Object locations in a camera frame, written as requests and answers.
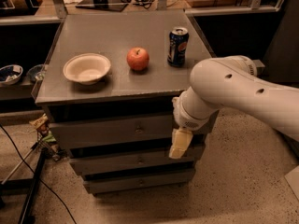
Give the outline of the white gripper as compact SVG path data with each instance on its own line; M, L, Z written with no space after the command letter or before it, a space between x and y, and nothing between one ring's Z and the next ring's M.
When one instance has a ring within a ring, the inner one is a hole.
M208 118L196 119L184 109L179 97L172 99L173 116L176 124L180 127L172 132L172 145L169 150L171 159L180 159L188 149L193 134L208 122Z

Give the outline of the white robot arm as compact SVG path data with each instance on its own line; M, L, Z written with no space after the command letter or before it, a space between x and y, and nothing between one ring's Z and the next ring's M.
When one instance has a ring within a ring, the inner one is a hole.
M257 78L255 63L245 56L205 59L194 66L190 87L173 99L178 127L169 157L181 158L193 133L223 107L247 113L299 140L299 89Z

